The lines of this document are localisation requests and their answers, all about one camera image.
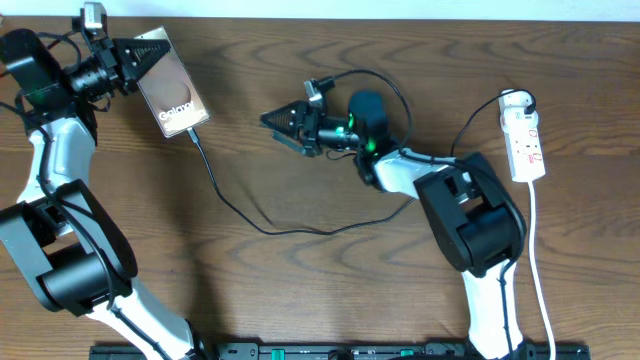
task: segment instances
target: smartphone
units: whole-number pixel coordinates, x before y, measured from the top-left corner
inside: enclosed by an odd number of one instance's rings
[[[140,92],[164,136],[175,136],[209,120],[211,115],[164,27],[139,35],[136,39],[168,40],[171,45],[171,50],[138,81]]]

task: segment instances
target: wood grain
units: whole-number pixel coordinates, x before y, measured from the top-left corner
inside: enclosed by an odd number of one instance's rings
[[[538,99],[548,175],[539,192],[538,256],[557,339],[584,341],[594,359],[640,357],[640,25],[471,21],[296,21],[112,18],[111,35],[165,25],[215,119],[199,133],[223,193],[261,226],[331,229],[384,217],[404,198],[364,187],[350,161],[307,159],[273,141],[258,116],[304,98],[302,82],[352,68],[389,76],[407,97],[417,151],[445,154],[473,110],[507,87]],[[7,18],[4,29],[63,33],[68,18]],[[72,54],[62,46],[63,62]],[[399,102],[366,77],[330,95],[343,112],[354,90]],[[18,90],[2,80],[0,98]],[[459,151],[489,156],[523,213],[526,186],[509,181],[497,105]],[[91,188],[128,236],[140,277],[210,339],[424,341],[464,337],[460,276],[418,205],[389,224],[334,237],[266,237],[220,202],[186,136],[167,140],[140,95],[98,115]],[[31,148],[0,112],[0,207],[25,184]],[[517,272],[518,321],[545,341],[529,263]],[[45,311],[0,250],[0,354],[84,359],[105,326]]]

